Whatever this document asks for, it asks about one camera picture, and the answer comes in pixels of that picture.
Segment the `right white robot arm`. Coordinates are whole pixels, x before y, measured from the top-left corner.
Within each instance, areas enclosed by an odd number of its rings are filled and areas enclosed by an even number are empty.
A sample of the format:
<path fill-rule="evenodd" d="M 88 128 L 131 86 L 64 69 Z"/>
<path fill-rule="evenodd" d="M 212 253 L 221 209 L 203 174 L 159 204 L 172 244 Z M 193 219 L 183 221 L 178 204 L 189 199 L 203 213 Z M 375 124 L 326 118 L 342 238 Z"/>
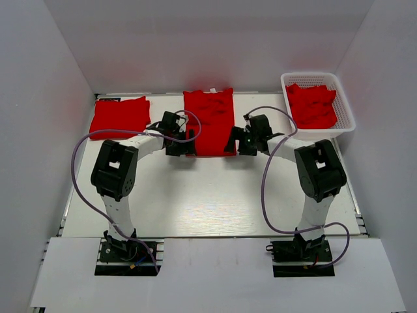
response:
<path fill-rule="evenodd" d="M 324 244 L 324 229 L 330 205 L 347 182 L 340 159 L 329 140 L 307 143 L 294 139 L 294 133 L 273 133 L 265 115 L 246 114 L 244 119 L 245 127 L 231 128 L 224 151 L 230 153 L 236 149 L 240 155 L 255 156 L 262 153 L 268 156 L 261 179 L 261 209 L 264 220 L 271 230 L 292 235 L 294 253 L 302 260 L 309 260 Z M 265 187 L 273 157 L 296 164 L 300 187 L 305 195 L 302 216 L 293 231 L 275 228 L 267 217 Z"/>

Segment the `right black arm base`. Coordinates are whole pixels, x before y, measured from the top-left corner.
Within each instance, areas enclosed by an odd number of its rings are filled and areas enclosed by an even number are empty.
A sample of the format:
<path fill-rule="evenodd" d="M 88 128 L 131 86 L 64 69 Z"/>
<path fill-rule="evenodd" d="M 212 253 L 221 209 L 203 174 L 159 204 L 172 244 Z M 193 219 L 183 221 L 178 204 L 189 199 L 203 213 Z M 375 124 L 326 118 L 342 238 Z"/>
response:
<path fill-rule="evenodd" d="M 271 241 L 265 250 L 272 256 L 274 278 L 313 278 L 335 276 L 334 266 L 323 268 L 333 261 L 327 240 L 321 246 L 303 251 L 292 241 Z"/>

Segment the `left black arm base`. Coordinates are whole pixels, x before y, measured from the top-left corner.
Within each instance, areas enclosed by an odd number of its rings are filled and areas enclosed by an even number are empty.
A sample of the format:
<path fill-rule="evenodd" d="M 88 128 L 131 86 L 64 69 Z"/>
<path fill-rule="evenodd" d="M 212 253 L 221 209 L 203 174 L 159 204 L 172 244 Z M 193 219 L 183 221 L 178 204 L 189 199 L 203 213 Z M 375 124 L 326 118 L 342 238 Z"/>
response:
<path fill-rule="evenodd" d="M 162 267 L 164 256 L 163 241 L 145 241 L 152 252 L 158 270 L 154 266 L 151 255 L 146 248 L 134 243 L 129 252 L 111 246 L 104 239 L 101 240 L 94 275 L 95 276 L 130 276 L 155 277 Z"/>

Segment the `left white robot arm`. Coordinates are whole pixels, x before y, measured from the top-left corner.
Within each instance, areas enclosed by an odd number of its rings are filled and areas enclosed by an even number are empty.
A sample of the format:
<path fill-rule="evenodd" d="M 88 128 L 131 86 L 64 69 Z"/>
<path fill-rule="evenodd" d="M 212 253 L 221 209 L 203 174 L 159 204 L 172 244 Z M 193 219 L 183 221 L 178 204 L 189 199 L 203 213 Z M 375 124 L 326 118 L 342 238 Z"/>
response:
<path fill-rule="evenodd" d="M 106 241 L 123 260 L 137 254 L 136 229 L 130 215 L 128 196 L 136 180 L 137 163 L 142 158 L 164 150 L 166 155 L 195 155 L 195 139 L 201 134 L 187 131 L 186 124 L 195 114 L 188 110 L 164 112 L 162 120 L 149 125 L 143 134 L 119 142 L 105 140 L 99 150 L 91 183 L 104 202 L 110 218 Z"/>

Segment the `folded red t shirt stack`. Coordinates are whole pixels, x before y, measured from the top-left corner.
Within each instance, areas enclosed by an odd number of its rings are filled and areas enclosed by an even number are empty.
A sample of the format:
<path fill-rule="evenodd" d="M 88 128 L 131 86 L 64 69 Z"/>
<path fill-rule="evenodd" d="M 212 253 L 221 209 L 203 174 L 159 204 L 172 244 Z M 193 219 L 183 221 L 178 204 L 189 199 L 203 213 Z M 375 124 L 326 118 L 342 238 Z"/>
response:
<path fill-rule="evenodd" d="M 123 101 L 97 100 L 89 132 L 105 129 L 143 132 L 151 123 L 150 106 L 146 97 Z"/>

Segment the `red t shirts in basket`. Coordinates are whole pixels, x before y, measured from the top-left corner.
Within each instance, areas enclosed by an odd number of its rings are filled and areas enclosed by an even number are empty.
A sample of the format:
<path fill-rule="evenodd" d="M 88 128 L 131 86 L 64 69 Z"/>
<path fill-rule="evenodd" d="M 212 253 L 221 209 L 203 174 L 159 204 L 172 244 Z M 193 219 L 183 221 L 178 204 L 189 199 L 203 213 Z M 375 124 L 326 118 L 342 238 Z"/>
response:
<path fill-rule="evenodd" d="M 285 88 L 298 129 L 329 129 L 338 121 L 333 102 L 337 92 L 325 85 L 301 88 L 296 83 Z"/>

